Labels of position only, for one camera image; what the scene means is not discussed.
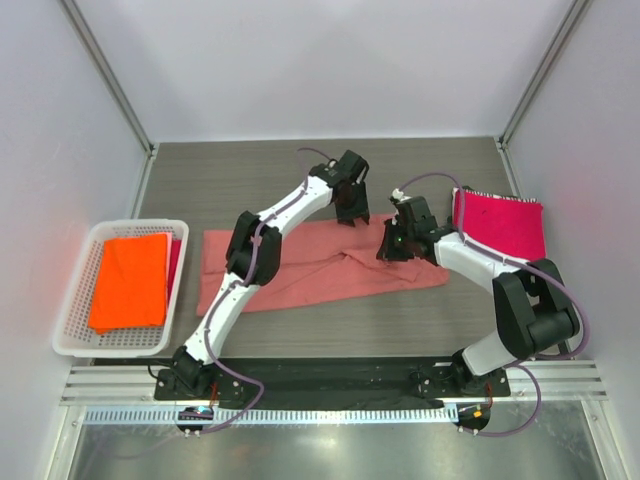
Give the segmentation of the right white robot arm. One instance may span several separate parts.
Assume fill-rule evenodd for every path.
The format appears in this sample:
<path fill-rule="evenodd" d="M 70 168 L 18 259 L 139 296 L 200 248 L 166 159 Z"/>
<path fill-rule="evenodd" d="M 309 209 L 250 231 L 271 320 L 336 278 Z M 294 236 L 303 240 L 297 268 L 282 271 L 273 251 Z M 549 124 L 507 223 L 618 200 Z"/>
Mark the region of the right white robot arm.
<path fill-rule="evenodd" d="M 503 367 L 581 332 L 579 315 L 551 260 L 527 262 L 473 241 L 452 224 L 440 226 L 421 196 L 396 190 L 390 202 L 395 213 L 384 222 L 379 260 L 423 260 L 462 275 L 493 299 L 493 332 L 452 355 L 450 379 L 457 392 L 473 395 Z"/>

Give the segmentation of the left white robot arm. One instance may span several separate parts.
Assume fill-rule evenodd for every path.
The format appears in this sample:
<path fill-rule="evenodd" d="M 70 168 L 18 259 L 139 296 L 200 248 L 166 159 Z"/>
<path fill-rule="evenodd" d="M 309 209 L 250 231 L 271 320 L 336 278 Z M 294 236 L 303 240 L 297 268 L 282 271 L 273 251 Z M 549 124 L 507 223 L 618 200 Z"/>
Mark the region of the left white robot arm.
<path fill-rule="evenodd" d="M 336 220 L 353 227 L 370 221 L 366 193 L 369 163 L 347 150 L 339 159 L 329 156 L 313 166 L 303 181 L 276 204 L 258 212 L 243 212 L 237 219 L 225 259 L 225 273 L 202 321 L 171 359 L 168 384 L 176 393 L 193 399 L 213 391 L 216 373 L 257 388 L 264 384 L 233 371 L 219 360 L 231 328 L 248 301 L 274 280 L 281 265 L 284 239 L 314 213 L 333 205 Z"/>

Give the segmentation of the salmon pink t shirt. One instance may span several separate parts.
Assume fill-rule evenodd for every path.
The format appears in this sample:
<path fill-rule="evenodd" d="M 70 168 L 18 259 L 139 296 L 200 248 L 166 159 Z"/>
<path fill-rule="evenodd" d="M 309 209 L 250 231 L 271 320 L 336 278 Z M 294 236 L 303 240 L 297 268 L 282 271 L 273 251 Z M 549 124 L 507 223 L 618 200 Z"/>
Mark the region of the salmon pink t shirt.
<path fill-rule="evenodd" d="M 383 293 L 440 287 L 447 270 L 419 259 L 376 258 L 388 214 L 355 227 L 331 220 L 308 221 L 283 241 L 274 279 L 249 300 L 245 313 L 284 310 Z"/>

